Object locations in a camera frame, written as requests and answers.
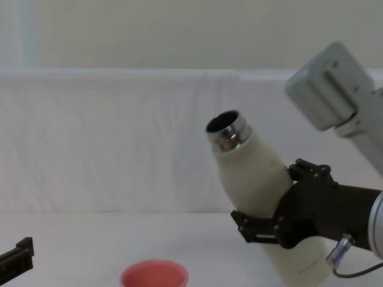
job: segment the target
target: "bottle opening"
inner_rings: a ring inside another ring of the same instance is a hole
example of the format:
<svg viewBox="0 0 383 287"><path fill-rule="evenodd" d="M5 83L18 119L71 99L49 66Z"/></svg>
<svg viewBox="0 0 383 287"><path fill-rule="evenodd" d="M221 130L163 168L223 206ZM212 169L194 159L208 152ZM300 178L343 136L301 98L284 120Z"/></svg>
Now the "bottle opening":
<svg viewBox="0 0 383 287"><path fill-rule="evenodd" d="M238 111L227 111L213 118L206 126L206 132L215 133L224 130L238 118Z"/></svg>

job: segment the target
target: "white backdrop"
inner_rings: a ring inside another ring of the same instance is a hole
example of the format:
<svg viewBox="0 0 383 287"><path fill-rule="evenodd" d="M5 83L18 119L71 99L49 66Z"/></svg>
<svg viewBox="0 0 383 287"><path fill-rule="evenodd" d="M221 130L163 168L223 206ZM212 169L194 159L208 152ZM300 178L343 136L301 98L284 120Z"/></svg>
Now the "white backdrop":
<svg viewBox="0 0 383 287"><path fill-rule="evenodd" d="M0 71L0 211L222 212L206 123L238 109L286 165L383 181L345 139L283 95L292 71ZM375 72L383 84L383 72Z"/></svg>

